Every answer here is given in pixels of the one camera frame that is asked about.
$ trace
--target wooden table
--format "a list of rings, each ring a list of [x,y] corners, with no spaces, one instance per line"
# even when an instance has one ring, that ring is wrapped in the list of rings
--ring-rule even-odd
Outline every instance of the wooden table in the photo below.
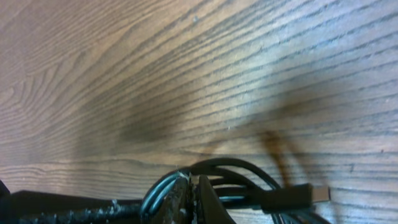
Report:
[[[330,185],[333,223],[398,223],[397,71],[396,0],[2,0],[0,179],[139,198],[236,157]]]

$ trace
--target cable bundle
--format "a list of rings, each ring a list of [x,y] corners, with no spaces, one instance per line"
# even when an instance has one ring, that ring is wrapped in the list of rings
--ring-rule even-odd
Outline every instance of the cable bundle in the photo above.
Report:
[[[250,170],[272,190],[263,190],[245,176],[219,166],[233,166]],[[154,215],[164,197],[173,187],[175,179],[189,174],[221,177],[210,180],[210,184],[213,187],[218,186],[215,192],[225,208],[262,209],[264,213],[271,214],[272,220],[276,224],[329,223],[312,211],[311,185],[298,185],[283,189],[270,175],[257,166],[240,159],[228,158],[201,161],[164,175],[144,197],[140,209],[141,215]]]

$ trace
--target brown wood tabletop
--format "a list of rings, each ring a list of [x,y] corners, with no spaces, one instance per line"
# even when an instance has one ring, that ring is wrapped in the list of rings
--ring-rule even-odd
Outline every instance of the brown wood tabletop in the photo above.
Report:
[[[332,223],[398,223],[398,1],[0,1],[12,192],[141,198],[213,157],[329,185]]]

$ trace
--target black object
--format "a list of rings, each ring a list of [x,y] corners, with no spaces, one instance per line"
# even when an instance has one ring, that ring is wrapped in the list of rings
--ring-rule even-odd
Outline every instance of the black object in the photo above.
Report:
[[[250,170],[272,190],[220,166]],[[195,185],[192,176],[199,176]],[[209,180],[207,176],[217,176]],[[0,223],[225,223],[226,208],[261,209],[276,224],[328,223],[313,212],[313,202],[329,199],[310,184],[281,188],[263,170],[239,159],[210,159],[169,172],[142,200],[98,200],[38,192],[9,194],[0,182]]]

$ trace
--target metal connector tip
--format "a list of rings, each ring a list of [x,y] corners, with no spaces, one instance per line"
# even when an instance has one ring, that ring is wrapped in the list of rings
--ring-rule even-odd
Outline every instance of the metal connector tip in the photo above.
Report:
[[[330,189],[328,186],[314,187],[312,189],[312,203],[330,201]]]

